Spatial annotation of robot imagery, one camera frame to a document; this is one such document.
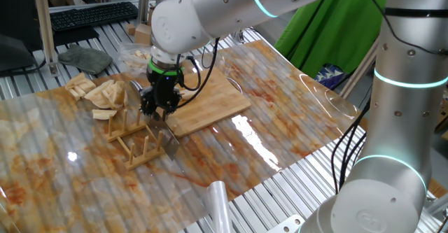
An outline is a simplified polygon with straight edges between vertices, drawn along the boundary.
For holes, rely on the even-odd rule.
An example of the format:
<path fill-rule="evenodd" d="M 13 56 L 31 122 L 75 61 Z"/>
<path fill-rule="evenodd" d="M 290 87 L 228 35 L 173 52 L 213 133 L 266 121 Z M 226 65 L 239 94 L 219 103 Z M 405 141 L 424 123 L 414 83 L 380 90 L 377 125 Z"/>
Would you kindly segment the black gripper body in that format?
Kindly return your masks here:
<path fill-rule="evenodd" d="M 177 74 L 169 75 L 166 73 L 162 75 L 155 71 L 147 71 L 146 77 L 152 87 L 152 90 L 146 93 L 146 100 L 154 99 L 154 94 L 157 94 L 158 100 L 181 100 L 180 91 L 176 88 L 179 82 Z"/>

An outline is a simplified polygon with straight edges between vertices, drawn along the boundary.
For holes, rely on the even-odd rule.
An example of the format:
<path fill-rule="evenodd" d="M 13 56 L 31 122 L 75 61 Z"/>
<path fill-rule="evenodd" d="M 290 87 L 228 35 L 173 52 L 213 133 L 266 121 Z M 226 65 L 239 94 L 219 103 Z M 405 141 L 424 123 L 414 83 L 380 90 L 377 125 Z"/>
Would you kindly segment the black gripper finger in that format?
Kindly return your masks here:
<path fill-rule="evenodd" d="M 162 117 L 166 118 L 169 114 L 173 113 L 178 108 L 181 99 L 182 96 L 179 91 L 165 92 L 159 97 L 159 107 L 163 109 Z"/>
<path fill-rule="evenodd" d="M 151 116 L 156 108 L 157 104 L 154 99 L 154 91 L 152 87 L 145 87 L 139 91 L 139 96 L 141 99 L 140 110 L 144 115 Z"/>

